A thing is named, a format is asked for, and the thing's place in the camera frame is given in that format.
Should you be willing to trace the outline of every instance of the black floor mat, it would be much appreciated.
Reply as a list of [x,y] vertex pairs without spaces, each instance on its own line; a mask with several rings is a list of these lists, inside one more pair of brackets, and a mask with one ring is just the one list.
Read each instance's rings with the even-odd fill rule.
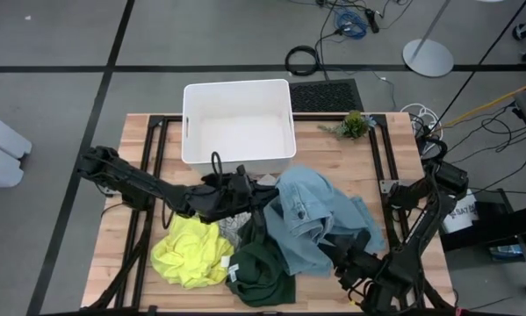
[[290,83],[294,112],[364,111],[354,79]]

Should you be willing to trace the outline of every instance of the green cloth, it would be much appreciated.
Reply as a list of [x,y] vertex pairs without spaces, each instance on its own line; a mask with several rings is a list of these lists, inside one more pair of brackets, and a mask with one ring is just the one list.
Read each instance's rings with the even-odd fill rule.
[[229,290],[251,307],[296,303],[296,278],[286,274],[276,242],[266,234],[261,236],[252,218],[238,233],[241,244],[229,267],[237,264],[239,269],[234,272],[235,282],[227,276]]

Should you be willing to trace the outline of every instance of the yellow cloth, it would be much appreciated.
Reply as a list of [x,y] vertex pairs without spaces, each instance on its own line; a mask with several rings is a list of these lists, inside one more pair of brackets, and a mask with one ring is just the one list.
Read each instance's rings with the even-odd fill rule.
[[221,257],[233,253],[234,247],[220,236],[217,223],[207,225],[198,218],[175,216],[169,235],[151,249],[151,263],[170,284],[190,289],[223,281],[227,268],[221,266]]

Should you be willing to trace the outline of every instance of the clothing pile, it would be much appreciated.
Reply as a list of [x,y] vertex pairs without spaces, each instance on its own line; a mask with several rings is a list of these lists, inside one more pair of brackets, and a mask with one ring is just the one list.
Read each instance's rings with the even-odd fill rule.
[[[292,167],[275,185],[279,195],[263,216],[244,214],[220,226],[173,218],[169,236],[152,249],[155,270],[185,288],[226,279],[246,305],[280,305],[295,303],[295,275],[329,277],[333,263],[319,248],[334,246],[326,236],[356,237],[365,230],[371,235],[366,252],[385,248],[364,201],[346,197],[314,170]],[[261,221],[266,229],[260,229]],[[236,246],[234,253],[227,240]]]

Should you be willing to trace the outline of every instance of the floor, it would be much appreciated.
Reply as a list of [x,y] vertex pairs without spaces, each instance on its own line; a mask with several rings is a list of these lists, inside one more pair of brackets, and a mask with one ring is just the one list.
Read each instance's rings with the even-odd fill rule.
[[[72,178],[72,170],[82,148],[118,145],[127,113],[180,112],[183,88],[190,83],[322,80],[320,73],[293,77],[281,66],[292,47],[313,45],[328,13],[295,2],[313,3],[141,0],[130,8],[119,0],[0,0],[0,119],[34,145],[23,162],[22,183],[0,190],[0,315],[26,314],[60,213],[70,216],[41,312],[79,307],[104,197],[94,185]],[[381,10],[384,1],[367,3]],[[397,110],[421,103],[440,114],[468,80],[471,73],[464,69],[470,71],[467,66],[479,63],[522,1],[452,1],[432,39],[451,50],[456,70],[461,70],[429,79],[407,71],[400,52],[424,34],[442,4],[443,0],[414,0],[387,30],[361,40],[326,41],[327,64],[366,68],[352,75],[331,72],[331,78],[355,78],[365,110],[393,111],[390,86],[370,71],[376,70],[394,84]],[[125,7],[131,13],[126,14],[129,22],[126,29],[119,29]],[[389,25],[403,8],[389,4],[379,23]],[[512,25],[523,21],[526,7]],[[328,23],[325,32],[332,30]],[[526,84],[526,70],[514,71],[526,40],[516,42],[510,32],[506,30],[490,51],[485,67],[477,68],[444,121]],[[296,62],[310,61],[298,56]],[[171,67],[147,72],[140,66]],[[511,128],[522,127],[514,114],[502,117]],[[449,129],[444,140],[453,146],[478,125],[476,120]],[[479,131],[447,160],[504,140],[504,135]],[[472,187],[482,187],[518,169],[525,159],[526,141],[457,165],[469,172]],[[526,190],[526,167],[496,187]],[[526,195],[509,198],[515,208],[526,206]],[[447,260],[460,306],[472,308],[508,298],[480,310],[526,315],[526,264],[493,263],[483,249],[448,253]]]

